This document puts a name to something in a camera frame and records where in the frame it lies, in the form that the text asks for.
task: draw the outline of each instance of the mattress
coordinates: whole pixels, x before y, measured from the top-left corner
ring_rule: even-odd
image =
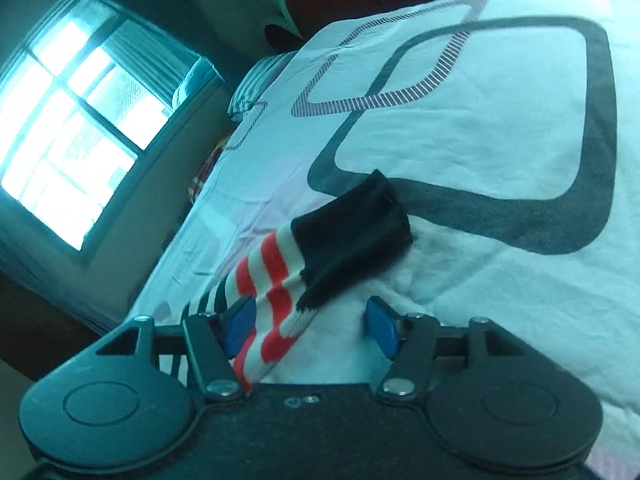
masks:
[[[261,238],[377,169],[410,252],[324,306],[265,380],[382,376],[372,295],[451,326],[487,316],[598,394],[596,470],[611,454],[638,465],[639,12],[439,0],[332,23],[235,131],[129,316],[195,312]]]

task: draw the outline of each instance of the bed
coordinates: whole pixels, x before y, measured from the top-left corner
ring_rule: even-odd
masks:
[[[411,250],[322,307],[264,380],[372,380],[385,359],[363,331],[369,296],[451,326],[487,316],[598,394],[590,465],[633,480],[639,12],[640,0],[435,0],[327,25],[233,133],[129,317],[195,313],[263,237],[380,170]]]

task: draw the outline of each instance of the window frame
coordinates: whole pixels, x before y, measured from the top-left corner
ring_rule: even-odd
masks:
[[[41,234],[44,234],[47,240],[57,250],[69,256],[80,266],[87,268],[97,254],[98,249],[101,247],[104,239],[106,238],[106,235],[108,234],[108,231],[110,231],[111,227],[118,219],[118,216],[120,215],[124,206],[126,206],[126,203],[130,200],[136,188],[144,179],[148,170],[153,166],[155,161],[158,159],[164,149],[169,145],[169,143],[172,142],[173,138],[181,129],[184,122],[186,122],[186,119],[189,117],[189,111],[192,109],[191,103],[200,92],[197,92],[196,94],[190,96],[185,102],[180,105],[177,110],[174,110],[174,112],[167,119],[164,126],[158,131],[149,145],[145,149],[140,148],[135,144],[133,140],[130,140],[129,137],[127,137],[124,133],[117,129],[117,127],[109,120],[107,120],[100,112],[89,105],[86,100],[90,91],[104,79],[108,72],[101,73],[96,81],[94,81],[87,89],[87,91],[85,91],[81,96],[76,94],[68,86],[68,79],[75,72],[75,70],[78,69],[78,67],[96,48],[101,46],[114,32],[116,32],[121,25],[129,20],[132,20],[131,17],[127,16],[121,9],[116,8],[109,2],[105,2],[104,0],[97,0],[100,3],[111,7],[111,9],[113,9],[115,13],[114,16],[103,23],[88,38],[85,45],[68,62],[65,69],[59,75],[55,75],[49,68],[44,66],[43,62],[38,58],[38,56],[35,55],[35,53],[31,49],[31,43],[33,43],[34,38],[36,38],[43,32],[43,30],[51,25],[52,20],[55,20],[56,17],[60,15],[61,9],[68,8],[70,3],[72,3],[73,1],[75,0],[60,0],[56,4],[56,6],[53,7],[38,22],[36,27],[34,27],[34,29],[27,35],[27,37],[21,42],[21,44],[16,47],[10,58],[0,69],[1,84],[7,81],[12,71],[25,59],[25,57],[31,57],[31,59],[35,60],[41,67],[43,67],[44,70],[47,71],[47,73],[49,73],[50,76],[52,76],[52,83],[50,84],[49,89],[47,89],[46,93],[38,101],[36,108],[30,113],[29,117],[20,128],[20,132],[18,133],[16,139],[14,139],[14,142],[12,142],[12,146],[7,152],[4,161],[0,163],[0,178],[6,173],[6,170],[8,169],[12,158],[15,155],[15,152],[19,149],[21,143],[26,137],[29,130],[28,126],[30,122],[34,121],[38,117],[40,113],[39,111],[37,111],[38,108],[42,107],[42,105],[47,101],[50,95],[60,89],[65,91],[66,94],[75,101],[76,110],[80,109],[85,114],[89,115],[89,117],[91,117],[92,121],[95,122],[97,127],[108,137],[115,140],[121,147],[123,147],[125,152],[135,154],[137,156],[136,161],[131,169],[127,172],[127,174],[123,177],[118,187],[115,189],[111,199],[102,209],[102,213],[98,217],[97,221],[84,236],[84,241],[80,250],[76,250],[76,248],[65,242],[44,222],[42,222],[34,214],[28,211],[28,209],[25,208],[25,206],[23,206],[19,200],[16,200],[13,196],[9,195],[9,193],[4,190],[2,185],[0,185],[0,202],[10,204],[12,206],[11,209],[14,210],[14,214],[18,217],[19,221],[22,224],[26,225],[30,230],[35,230],[40,232]],[[210,87],[212,79],[215,79],[215,75],[212,75],[212,77],[203,84],[201,91],[205,88]],[[217,78],[216,82],[216,88],[217,86],[222,84],[222,80],[220,80],[220,78]]]

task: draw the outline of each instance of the plaid cloth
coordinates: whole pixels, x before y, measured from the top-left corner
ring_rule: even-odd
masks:
[[[216,144],[216,147],[213,149],[211,154],[207,157],[207,160],[205,160],[202,163],[202,166],[200,166],[198,173],[196,173],[196,175],[193,177],[193,180],[191,181],[189,189],[187,190],[187,193],[189,194],[189,200],[191,201],[192,204],[196,203],[196,199],[198,195],[200,195],[200,192],[202,191],[202,188],[204,187],[207,179],[209,178],[211,171],[213,171],[213,167],[216,165],[216,162],[220,158],[220,154],[222,153],[222,150],[225,149],[226,142],[230,138],[231,138],[231,134],[228,134],[225,137],[223,137],[219,143]]]

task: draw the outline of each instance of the white bed sheet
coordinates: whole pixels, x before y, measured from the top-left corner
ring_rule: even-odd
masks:
[[[176,322],[190,302],[194,312],[263,236],[332,200],[340,175],[377,168],[451,200],[410,211],[407,256],[325,306],[266,380],[380,376],[385,362],[362,322],[372,295],[453,326],[488,316],[596,391],[599,443],[640,463],[640,0],[472,1],[481,9],[471,18],[469,4],[441,0],[377,16],[417,13],[346,44],[372,18],[309,41],[234,133],[129,317]],[[362,99],[305,104],[330,58],[311,103],[362,98],[399,47],[440,28],[387,71],[381,92],[410,88],[406,102],[380,96],[383,107],[363,112],[353,112]],[[464,30],[445,58],[452,68],[437,65]],[[419,96],[436,65],[445,77]],[[597,152],[584,147],[585,124]],[[321,156],[337,132],[346,134],[335,156]]]

